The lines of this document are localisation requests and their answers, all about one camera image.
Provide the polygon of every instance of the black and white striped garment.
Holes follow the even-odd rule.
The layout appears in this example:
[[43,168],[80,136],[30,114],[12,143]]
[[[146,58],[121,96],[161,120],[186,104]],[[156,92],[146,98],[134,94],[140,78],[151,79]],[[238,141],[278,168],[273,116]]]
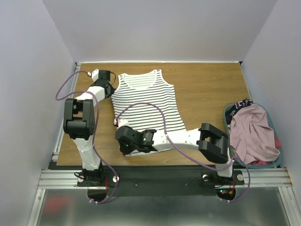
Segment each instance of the black and white striped garment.
[[[132,104],[146,102],[162,110],[168,132],[186,130],[177,109],[174,86],[163,79],[161,70],[147,74],[119,75],[119,86],[111,98],[115,117]],[[136,105],[120,118],[128,120],[130,127],[139,132],[145,129],[164,129],[161,113],[153,106]]]

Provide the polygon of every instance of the purple cable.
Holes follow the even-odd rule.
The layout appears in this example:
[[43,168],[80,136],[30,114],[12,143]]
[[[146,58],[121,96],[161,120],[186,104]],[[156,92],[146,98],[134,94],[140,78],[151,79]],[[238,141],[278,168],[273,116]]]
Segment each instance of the purple cable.
[[[140,102],[140,103],[136,103],[136,104],[133,104],[133,105],[128,106],[126,109],[124,109],[124,110],[117,116],[116,121],[118,121],[119,117],[120,117],[125,111],[127,111],[129,108],[131,108],[131,107],[133,107],[133,106],[136,106],[136,105],[150,105],[150,106],[155,107],[155,108],[161,113],[161,116],[162,116],[162,118],[163,118],[164,133],[167,135],[166,120],[165,120],[164,113],[161,111],[161,109],[160,109],[159,107],[157,107],[156,105],[153,105],[153,104],[151,104],[151,103]],[[216,168],[207,166],[207,165],[205,165],[205,164],[203,164],[203,163],[201,163],[201,162],[199,162],[199,161],[197,161],[197,160],[191,158],[189,155],[187,155],[185,152],[183,152],[183,151],[182,151],[182,150],[181,150],[174,142],[172,142],[172,140],[169,138],[169,136],[167,136],[167,139],[168,139],[168,141],[171,143],[171,145],[172,145],[177,151],[179,151],[182,155],[184,155],[186,158],[190,159],[191,161],[195,162],[196,164],[198,164],[198,165],[200,165],[200,166],[203,166],[203,167],[205,167],[205,168],[207,168],[207,169],[209,169],[209,170],[214,170],[214,171],[217,171],[217,172],[219,172],[219,171],[224,171],[224,170],[227,170],[229,167],[231,167],[231,166],[233,165],[233,161],[231,161],[231,163],[230,163],[228,166],[226,166],[225,168],[223,168],[223,169],[216,169]],[[233,157],[231,158],[231,160],[234,160],[234,159],[239,159],[239,160],[241,161],[241,159],[240,159],[239,157],[236,157],[236,156],[233,156]],[[244,164],[244,165],[245,165],[245,167],[246,167],[246,171],[247,171],[247,173],[248,173],[248,178],[249,178],[248,187],[246,188],[246,191],[245,191],[239,198],[234,199],[234,200],[231,200],[231,201],[230,201],[230,200],[227,200],[227,202],[236,202],[236,201],[242,199],[242,198],[246,195],[246,193],[248,192],[248,190],[249,190],[249,188],[250,188],[250,184],[251,184],[251,175],[250,175],[250,171],[249,171],[247,165],[246,165],[246,164]]]
[[[59,88],[58,92],[56,93],[55,99],[56,99],[56,100],[64,100],[64,99],[67,98],[68,96],[73,95],[73,94],[75,94],[75,93],[88,93],[88,94],[90,94],[90,95],[93,97],[93,99],[95,100],[95,102],[96,102],[97,115],[96,115],[95,127],[97,128],[97,125],[98,125],[98,119],[99,119],[100,107],[99,107],[98,100],[97,100],[96,96],[94,95],[94,93],[91,93],[91,92],[89,92],[89,91],[81,90],[81,91],[74,91],[74,92],[69,93],[68,95],[66,95],[66,96],[64,96],[64,97],[62,97],[62,98],[58,98],[58,95],[59,95],[60,91],[62,90],[62,88],[64,87],[64,85],[68,82],[68,80],[69,80],[72,76],[74,76],[74,75],[76,75],[77,73],[80,73],[80,72],[86,73],[86,74],[88,75],[88,72],[85,72],[85,71],[78,71],[78,72],[75,72],[75,73],[73,73],[72,75],[70,75],[70,76],[66,79],[66,81],[62,84],[62,86]],[[118,178],[117,172],[114,170],[114,168],[113,168],[110,164],[108,164],[108,163],[100,156],[100,154],[97,152],[97,150],[96,150],[96,148],[95,148],[95,146],[94,146],[95,135],[96,135],[96,131],[95,131],[94,134],[93,134],[93,141],[92,141],[92,143],[93,143],[93,150],[94,150],[95,154],[98,156],[98,158],[99,158],[101,161],[103,161],[103,162],[104,162],[104,163],[112,170],[112,172],[114,173],[114,175],[116,176],[116,178]],[[111,195],[110,195],[107,199],[102,200],[101,202],[95,202],[94,200],[90,200],[90,201],[93,202],[93,203],[95,203],[95,204],[104,204],[104,203],[106,203],[106,202],[109,201],[109,200],[113,197],[113,195],[115,194],[116,189],[117,189],[117,187],[118,187],[118,183],[119,183],[119,181],[117,180],[117,182],[116,182],[116,184],[115,184],[115,187],[114,187],[114,189],[113,189]]]

